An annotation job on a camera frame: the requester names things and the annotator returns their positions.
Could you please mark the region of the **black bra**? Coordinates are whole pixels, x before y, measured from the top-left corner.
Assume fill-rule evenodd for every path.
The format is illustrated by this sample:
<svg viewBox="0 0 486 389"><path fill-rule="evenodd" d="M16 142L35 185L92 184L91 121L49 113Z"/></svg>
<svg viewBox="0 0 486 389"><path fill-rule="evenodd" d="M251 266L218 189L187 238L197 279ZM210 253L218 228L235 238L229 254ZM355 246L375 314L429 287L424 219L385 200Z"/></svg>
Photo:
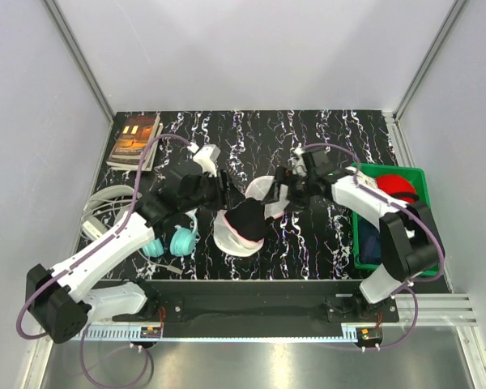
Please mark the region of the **black bra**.
<svg viewBox="0 0 486 389"><path fill-rule="evenodd" d="M273 221L265 216L265 206L253 198L245 199L224 215L227 225L240 238L248 242L260 242Z"/></svg>

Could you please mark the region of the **white pink mesh laundry bag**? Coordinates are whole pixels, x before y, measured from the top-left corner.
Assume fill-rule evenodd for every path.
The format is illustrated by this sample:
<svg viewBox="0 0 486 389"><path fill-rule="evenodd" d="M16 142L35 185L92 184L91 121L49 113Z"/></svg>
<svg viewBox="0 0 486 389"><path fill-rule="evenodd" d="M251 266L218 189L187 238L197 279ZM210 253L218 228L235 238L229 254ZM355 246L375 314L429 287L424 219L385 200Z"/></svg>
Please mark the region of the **white pink mesh laundry bag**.
<svg viewBox="0 0 486 389"><path fill-rule="evenodd" d="M273 181L274 177L271 175L255 178L246 187L245 199L263 200ZM266 204L264 211L258 215L262 216L264 221L279 219L284 215L288 204L287 187L281 186L279 200ZM258 252L264 244L264 238L254 242L242 237L238 230L227 222L225 213L225 210L218 211L214 219L213 238L217 247L224 253L237 257L249 257Z"/></svg>

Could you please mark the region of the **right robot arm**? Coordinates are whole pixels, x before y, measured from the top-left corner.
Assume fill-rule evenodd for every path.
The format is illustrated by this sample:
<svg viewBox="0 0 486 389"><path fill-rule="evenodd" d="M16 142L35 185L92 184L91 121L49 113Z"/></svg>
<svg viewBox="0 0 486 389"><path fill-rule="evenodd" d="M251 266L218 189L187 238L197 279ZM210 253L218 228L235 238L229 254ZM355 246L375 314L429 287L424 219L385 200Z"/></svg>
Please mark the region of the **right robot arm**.
<svg viewBox="0 0 486 389"><path fill-rule="evenodd" d="M349 208L379 232L381 265L343 302L361 321L373 319L384 301L409 287L424 271L444 263L445 252L429 206L404 202L360 182L355 167L325 175L312 170L304 176L278 168L262 202L278 203L282 197L296 212L306 209L312 197L323 197Z"/></svg>

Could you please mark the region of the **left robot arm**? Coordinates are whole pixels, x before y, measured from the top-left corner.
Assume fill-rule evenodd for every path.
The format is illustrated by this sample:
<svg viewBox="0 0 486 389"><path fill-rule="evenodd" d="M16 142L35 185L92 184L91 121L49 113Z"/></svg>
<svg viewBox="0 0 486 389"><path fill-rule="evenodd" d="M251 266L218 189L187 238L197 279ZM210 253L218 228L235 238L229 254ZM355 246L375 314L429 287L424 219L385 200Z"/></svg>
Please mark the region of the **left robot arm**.
<svg viewBox="0 0 486 389"><path fill-rule="evenodd" d="M100 239L50 269L40 264L26 275L25 303L44 336L62 344L88 324L128 314L153 319L159 293L142 281L95 290L104 275L135 251L142 249L178 216L198 208L228 210L244 198L224 170L186 175L175 187L161 187L136 197L121 220Z"/></svg>

